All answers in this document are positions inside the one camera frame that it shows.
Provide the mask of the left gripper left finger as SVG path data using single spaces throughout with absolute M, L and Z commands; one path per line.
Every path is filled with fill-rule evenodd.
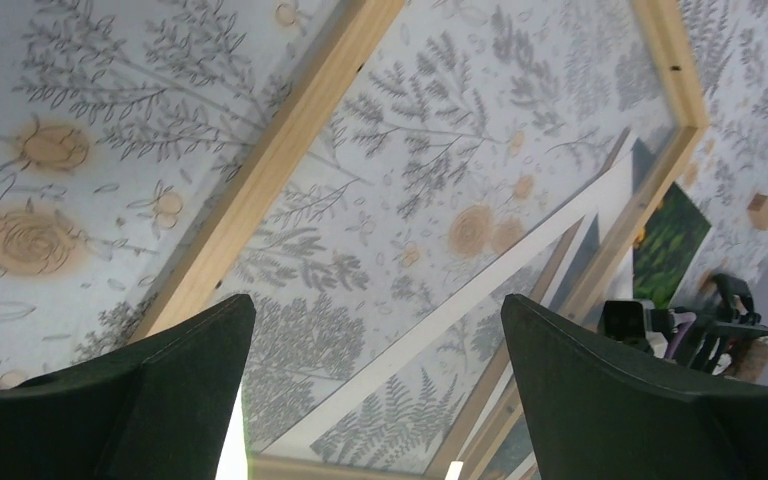
M 245 294 L 0 389 L 0 479 L 211 479 L 255 326 Z

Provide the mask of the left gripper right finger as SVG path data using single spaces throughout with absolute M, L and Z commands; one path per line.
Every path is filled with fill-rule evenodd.
M 694 371 L 520 295 L 501 309 L 545 479 L 768 479 L 768 386 Z

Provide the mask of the wooden picture frame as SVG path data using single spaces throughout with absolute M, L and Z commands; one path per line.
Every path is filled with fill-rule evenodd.
M 637 193 L 613 224 L 561 309 L 561 315 L 580 321 L 606 289 L 620 260 L 639 229 L 650 218 L 672 182 L 684 170 L 694 148 L 709 126 L 704 95 L 697 76 L 679 1 L 632 1 L 649 44 L 678 127 Z M 256 144 L 250 159 L 227 187 L 191 246 L 172 270 L 129 343 L 171 328 L 203 310 L 215 285 L 230 269 L 236 254 L 250 239 L 328 113 L 345 93 L 401 10 L 403 1 L 350 1 L 297 89 Z M 507 255 L 513 260 L 528 253 L 524 239 Z M 451 302 L 438 309 L 442 320 L 457 320 L 493 290 L 494 275 L 504 277 L 496 262 L 463 287 Z M 340 467 L 286 457 L 254 455 L 249 460 L 253 479 L 426 479 L 423 476 Z

